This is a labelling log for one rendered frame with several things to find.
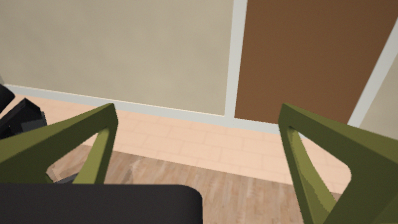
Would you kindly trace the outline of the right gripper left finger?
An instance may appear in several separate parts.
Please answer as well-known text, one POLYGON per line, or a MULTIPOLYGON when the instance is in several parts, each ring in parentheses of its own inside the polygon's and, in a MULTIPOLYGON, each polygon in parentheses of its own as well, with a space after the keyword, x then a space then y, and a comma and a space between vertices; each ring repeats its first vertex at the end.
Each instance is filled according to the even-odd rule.
POLYGON ((118 128, 114 103, 0 140, 0 183, 47 183, 47 169, 97 134, 72 184, 104 184, 118 128))

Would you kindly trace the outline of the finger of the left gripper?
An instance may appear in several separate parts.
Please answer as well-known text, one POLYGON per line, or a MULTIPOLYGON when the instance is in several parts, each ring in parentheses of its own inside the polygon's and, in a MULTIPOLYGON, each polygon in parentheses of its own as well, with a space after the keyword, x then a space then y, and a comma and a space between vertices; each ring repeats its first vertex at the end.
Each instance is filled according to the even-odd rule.
POLYGON ((54 182, 53 182, 52 179, 48 176, 47 173, 46 173, 45 178, 46 178, 46 182, 47 182, 47 183, 52 183, 52 184, 54 184, 54 182))

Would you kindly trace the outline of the red and grey hose nozzle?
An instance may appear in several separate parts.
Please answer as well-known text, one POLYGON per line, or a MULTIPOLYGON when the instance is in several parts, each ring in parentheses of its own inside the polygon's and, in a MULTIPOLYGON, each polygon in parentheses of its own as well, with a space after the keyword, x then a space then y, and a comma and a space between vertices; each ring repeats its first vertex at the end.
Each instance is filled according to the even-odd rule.
POLYGON ((71 175, 71 176, 69 176, 69 177, 67 177, 67 178, 64 178, 64 179, 62 179, 62 180, 59 180, 59 181, 57 181, 57 182, 54 182, 54 184, 72 184, 72 183, 73 183, 73 180, 74 180, 74 178, 76 177, 77 174, 78 174, 78 173, 76 173, 76 174, 74 174, 74 175, 71 175))

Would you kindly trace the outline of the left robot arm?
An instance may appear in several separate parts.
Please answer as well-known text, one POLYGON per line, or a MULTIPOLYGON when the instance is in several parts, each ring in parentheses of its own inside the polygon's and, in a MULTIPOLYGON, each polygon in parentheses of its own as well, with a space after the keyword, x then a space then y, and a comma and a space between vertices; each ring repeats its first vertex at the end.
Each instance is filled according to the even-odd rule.
MULTIPOLYGON (((0 114, 14 98, 14 93, 0 84, 0 114)), ((44 111, 24 98, 0 119, 0 140, 15 136, 12 133, 20 134, 44 126, 47 126, 44 111)))

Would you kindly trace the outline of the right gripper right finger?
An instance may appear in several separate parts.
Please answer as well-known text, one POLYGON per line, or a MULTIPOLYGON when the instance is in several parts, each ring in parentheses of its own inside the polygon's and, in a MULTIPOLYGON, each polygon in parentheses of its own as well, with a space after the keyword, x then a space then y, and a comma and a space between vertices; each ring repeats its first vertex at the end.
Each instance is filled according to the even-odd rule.
POLYGON ((304 224, 398 224, 398 140, 289 103, 278 126, 304 224), (348 166, 351 180, 337 202, 297 131, 348 166))

